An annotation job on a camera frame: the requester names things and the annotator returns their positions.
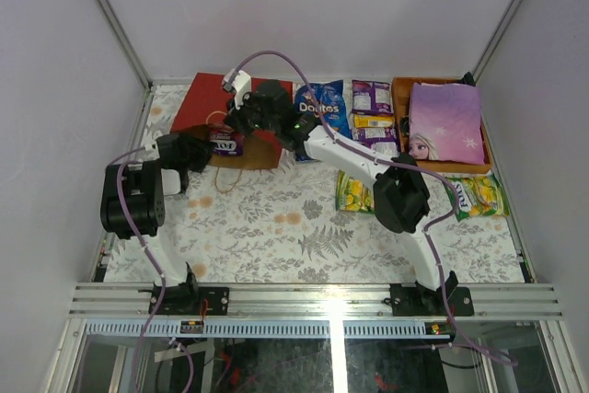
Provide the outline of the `red brown paper bag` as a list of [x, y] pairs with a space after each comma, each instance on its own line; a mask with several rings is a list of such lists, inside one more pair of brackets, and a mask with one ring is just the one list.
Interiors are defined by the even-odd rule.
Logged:
[[210, 167], [235, 170], [273, 170], [279, 167], [282, 147], [269, 131], [245, 135], [225, 123], [232, 96], [222, 89], [220, 74], [198, 73], [183, 99], [170, 131], [215, 143]]

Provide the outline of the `purple Fox's packet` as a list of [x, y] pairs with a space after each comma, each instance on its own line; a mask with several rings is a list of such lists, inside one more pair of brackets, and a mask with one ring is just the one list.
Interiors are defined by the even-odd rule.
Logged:
[[214, 144], [214, 153], [218, 156], [242, 156], [244, 154], [243, 135], [228, 126], [210, 126], [207, 140]]
[[389, 157], [398, 157], [400, 145], [397, 132], [393, 127], [356, 128], [352, 132], [353, 140]]

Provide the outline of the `green yellow candy packet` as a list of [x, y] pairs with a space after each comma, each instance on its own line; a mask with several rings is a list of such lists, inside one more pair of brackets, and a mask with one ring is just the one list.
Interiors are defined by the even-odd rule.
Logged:
[[447, 191], [451, 202], [457, 197], [456, 220], [487, 216], [508, 216], [509, 204], [500, 181], [494, 175], [449, 178], [456, 194]]

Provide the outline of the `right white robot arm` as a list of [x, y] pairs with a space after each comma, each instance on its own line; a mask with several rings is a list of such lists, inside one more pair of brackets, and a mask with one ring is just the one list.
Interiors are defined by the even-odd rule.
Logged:
[[429, 217], [430, 192], [424, 170], [410, 156], [387, 157], [340, 135], [320, 107], [309, 113], [298, 110], [277, 80], [253, 88], [248, 75], [232, 74], [223, 79], [222, 88], [231, 96], [225, 117], [231, 128], [244, 135], [271, 132], [283, 148], [327, 163], [370, 188], [377, 221], [406, 238], [422, 308], [429, 316], [454, 314], [457, 278], [445, 270], [429, 234], [434, 223]]

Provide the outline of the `blue chips bag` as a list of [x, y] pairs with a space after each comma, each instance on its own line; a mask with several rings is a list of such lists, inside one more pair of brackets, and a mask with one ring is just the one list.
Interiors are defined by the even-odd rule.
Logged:
[[334, 132], [352, 138], [344, 97], [344, 81], [341, 79], [328, 83], [310, 83], [310, 87], [318, 106], [314, 105], [307, 86], [300, 86], [294, 93], [294, 106], [298, 112], [294, 129], [301, 132], [313, 121], [321, 126], [322, 123], [318, 117], [319, 110]]

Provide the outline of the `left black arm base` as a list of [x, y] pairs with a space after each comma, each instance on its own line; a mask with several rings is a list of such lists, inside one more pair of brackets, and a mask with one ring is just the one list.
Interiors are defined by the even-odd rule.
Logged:
[[178, 285], [162, 290], [153, 285], [149, 301], [149, 313], [169, 316], [226, 316], [229, 307], [230, 289], [221, 286], [201, 286], [193, 273]]

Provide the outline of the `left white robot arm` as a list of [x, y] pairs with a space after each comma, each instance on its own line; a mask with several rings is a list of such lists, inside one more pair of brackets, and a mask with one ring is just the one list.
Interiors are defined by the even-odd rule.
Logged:
[[149, 312], [199, 315], [213, 306], [200, 291], [191, 266], [162, 230], [167, 196], [186, 192], [189, 173], [203, 172], [214, 143], [185, 133], [169, 133], [117, 156], [105, 168], [100, 203], [104, 230], [122, 240], [136, 238], [156, 271]]

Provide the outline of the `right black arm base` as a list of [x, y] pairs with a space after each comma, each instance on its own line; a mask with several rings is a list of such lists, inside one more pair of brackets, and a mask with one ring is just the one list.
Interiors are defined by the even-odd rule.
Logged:
[[454, 271], [445, 281], [445, 295], [441, 288], [432, 291], [418, 283], [393, 283], [389, 286], [389, 296], [383, 298], [382, 303], [398, 317], [447, 316], [448, 311], [455, 317], [475, 314], [471, 293], [458, 284]]

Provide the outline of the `yellow candy bar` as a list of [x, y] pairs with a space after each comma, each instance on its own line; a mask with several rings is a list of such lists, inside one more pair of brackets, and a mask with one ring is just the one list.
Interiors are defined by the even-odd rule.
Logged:
[[395, 124], [395, 119], [392, 115], [375, 116], [354, 114], [353, 124], [357, 129], [391, 128]]

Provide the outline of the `purple snack packet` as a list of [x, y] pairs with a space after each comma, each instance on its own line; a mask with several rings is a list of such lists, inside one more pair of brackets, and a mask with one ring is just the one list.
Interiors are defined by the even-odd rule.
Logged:
[[353, 80], [352, 112], [374, 116], [392, 115], [393, 104], [390, 94], [390, 84]]

